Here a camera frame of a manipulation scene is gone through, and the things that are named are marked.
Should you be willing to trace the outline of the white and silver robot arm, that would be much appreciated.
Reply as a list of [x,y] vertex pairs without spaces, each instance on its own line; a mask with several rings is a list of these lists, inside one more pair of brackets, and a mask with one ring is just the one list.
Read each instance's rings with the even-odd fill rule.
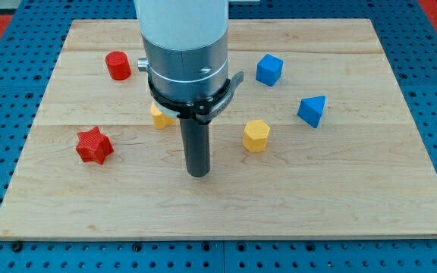
[[199,102],[228,77],[227,0],[136,0],[152,89],[175,102]]

